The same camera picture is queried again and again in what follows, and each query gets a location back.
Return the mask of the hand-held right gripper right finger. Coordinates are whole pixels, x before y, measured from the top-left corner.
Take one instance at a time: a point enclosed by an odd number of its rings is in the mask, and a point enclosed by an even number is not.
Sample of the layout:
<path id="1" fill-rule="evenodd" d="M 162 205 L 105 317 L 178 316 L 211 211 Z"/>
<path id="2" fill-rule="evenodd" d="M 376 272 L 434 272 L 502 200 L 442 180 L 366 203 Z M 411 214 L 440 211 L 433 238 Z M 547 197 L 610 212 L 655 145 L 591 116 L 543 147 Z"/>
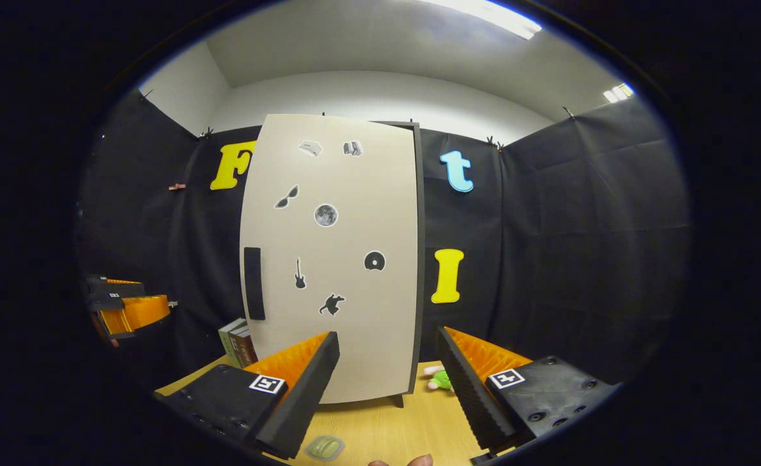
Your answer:
<path id="1" fill-rule="evenodd" d="M 551 436 L 619 390 L 558 356 L 520 356 L 478 337 L 442 327 L 437 354 L 476 442 L 487 454 Z"/>

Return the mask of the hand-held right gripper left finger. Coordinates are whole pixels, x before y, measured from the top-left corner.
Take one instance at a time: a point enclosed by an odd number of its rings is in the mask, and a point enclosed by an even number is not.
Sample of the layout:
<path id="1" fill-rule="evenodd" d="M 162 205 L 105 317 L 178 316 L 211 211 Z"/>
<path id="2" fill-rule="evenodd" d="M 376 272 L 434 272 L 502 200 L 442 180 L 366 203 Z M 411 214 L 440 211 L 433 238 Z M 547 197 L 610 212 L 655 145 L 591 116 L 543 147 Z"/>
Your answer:
<path id="1" fill-rule="evenodd" d="M 235 449 L 295 458 L 340 357 L 326 331 L 247 366 L 218 364 L 155 399 Z"/>

